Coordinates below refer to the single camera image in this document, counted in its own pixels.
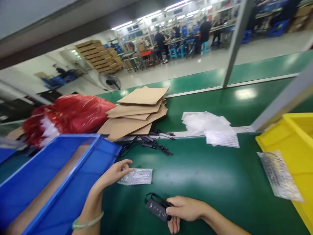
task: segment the finger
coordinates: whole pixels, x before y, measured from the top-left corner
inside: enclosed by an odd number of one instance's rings
[[[174,233],[177,233],[177,217],[173,216]]]
[[[177,232],[179,232],[179,230],[180,230],[180,218],[179,217],[177,217]]]
[[[124,159],[124,160],[122,160],[122,161],[117,162],[117,164],[118,164],[120,167],[122,167],[122,165],[124,165],[124,164],[132,164],[132,163],[133,163],[133,161],[130,160],[130,159]]]
[[[120,171],[119,172],[119,176],[120,176],[120,178],[122,178],[122,177],[124,177],[125,175],[129,174],[132,171],[133,171],[133,168],[128,168],[126,170]]]
[[[173,234],[173,232],[174,232],[173,218],[167,222],[167,226],[170,229],[170,233]]]
[[[182,196],[169,197],[168,199],[166,199],[166,201],[170,202],[176,207],[181,207],[185,205],[185,200]]]
[[[165,211],[168,215],[182,217],[181,214],[183,212],[182,207],[168,207]]]

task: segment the blue stool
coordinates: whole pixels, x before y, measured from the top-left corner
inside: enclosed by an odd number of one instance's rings
[[[284,34],[285,29],[288,25],[289,20],[279,21],[274,24],[273,28],[270,31],[269,38],[274,37],[280,37]]]
[[[251,40],[252,30],[246,30],[244,33],[244,37],[242,38],[241,44],[249,43]]]
[[[184,55],[186,54],[186,49],[185,49],[185,45],[181,45],[178,50],[177,53],[180,57],[184,57]]]
[[[171,59],[172,58],[176,58],[177,59],[177,52],[176,52],[176,48],[170,48],[170,55],[171,55]]]
[[[211,49],[210,49],[210,41],[209,41],[209,40],[206,41],[206,42],[204,42],[204,43],[202,43],[201,46],[203,46],[203,49],[202,49],[203,54],[206,54],[207,51],[210,51],[210,50],[211,50]]]

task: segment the ceiling light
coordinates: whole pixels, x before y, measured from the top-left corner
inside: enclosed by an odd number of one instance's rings
[[[126,25],[126,26],[124,26],[124,27],[122,27],[122,28],[118,28],[117,30],[121,30],[121,29],[123,29],[123,28],[128,28],[128,27],[133,26],[133,25],[135,25],[135,23],[128,24],[128,25]]]
[[[193,11],[193,12],[189,12],[189,13],[187,14],[187,16],[197,14],[199,11],[200,11],[200,10],[196,10],[196,11]]]
[[[131,24],[131,23],[132,23],[132,21],[129,21],[129,22],[127,22],[127,23],[124,23],[124,24],[121,24],[121,25],[119,25],[119,26],[116,26],[116,27],[112,28],[112,30],[117,30],[117,29],[119,29],[119,28],[121,28],[121,27],[124,27],[124,26],[126,26],[126,25],[129,25],[129,24]]]
[[[179,19],[182,19],[182,18],[184,18],[186,15],[181,15],[181,16],[178,16],[177,17],[177,19],[179,20]]]
[[[170,6],[168,6],[167,8],[165,8],[164,11],[167,11],[167,10],[170,9],[170,8],[173,8],[173,7],[175,7],[175,6],[181,5],[181,4],[183,4],[183,3],[185,3],[185,2],[188,2],[188,1],[189,1],[189,0],[183,0],[183,1],[181,1],[181,2],[178,2],[178,3],[175,3],[175,4],[173,4],[173,5],[170,5]]]
[[[185,3],[185,4],[183,4],[183,5],[181,5],[181,6],[178,6],[178,7],[175,7],[175,8],[171,8],[171,9],[169,9],[167,12],[176,10],[176,9],[178,9],[178,8],[182,8],[183,6],[186,6],[186,5],[188,5],[189,3],[191,3],[191,2]]]
[[[156,11],[156,12],[150,13],[149,15],[140,17],[140,18],[138,18],[137,20],[140,21],[140,20],[142,20],[142,19],[144,19],[144,18],[148,18],[148,17],[150,17],[150,16],[154,16],[154,15],[160,13],[160,12],[161,12],[161,10],[158,10],[158,11]]]
[[[206,9],[207,9],[207,10],[210,10],[212,7],[213,7],[213,6],[210,5],[210,6],[206,7]]]

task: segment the cardboard sheet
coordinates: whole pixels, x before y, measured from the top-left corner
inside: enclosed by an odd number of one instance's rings
[[[90,145],[80,145],[70,160],[52,178],[47,186],[35,197],[28,207],[8,226],[5,234],[20,235],[49,200],[65,177],[70,173]]]
[[[130,119],[146,121],[148,120],[149,116],[150,114],[137,114],[137,115],[122,116],[122,118],[130,118]]]
[[[111,131],[111,127],[114,123],[115,118],[110,118],[109,120],[107,120],[103,126],[98,130],[99,134],[105,134],[105,135],[109,135],[110,131]],[[151,129],[152,123],[149,123],[148,125],[145,125],[144,127],[130,133],[130,134],[134,134],[134,135],[140,135],[140,134],[149,134],[150,129]]]
[[[166,93],[169,87],[165,88],[137,88],[127,96],[118,100],[119,103],[132,104],[156,104]]]
[[[155,105],[133,105],[133,104],[119,104],[115,108],[106,112],[109,118],[118,118],[122,116],[150,114],[159,110],[162,99],[158,100]]]
[[[162,104],[158,112],[150,115],[147,121],[129,119],[129,118],[116,118],[111,126],[110,135],[108,140],[116,141],[119,138],[144,127],[145,125],[163,117],[167,113],[167,108]]]

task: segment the stacked cardboard box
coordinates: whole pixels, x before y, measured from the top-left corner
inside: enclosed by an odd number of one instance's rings
[[[167,113],[166,88],[139,88],[120,99],[120,104],[106,112],[109,119],[98,133],[109,135],[108,140],[116,141],[128,134],[147,135],[152,122]]]
[[[105,49],[99,40],[76,45],[77,51],[98,72],[115,73],[123,67],[121,58],[113,48]]]
[[[296,32],[302,29],[309,30],[312,28],[312,7],[313,5],[299,7],[298,11],[293,18],[293,23],[290,26],[288,32]]]

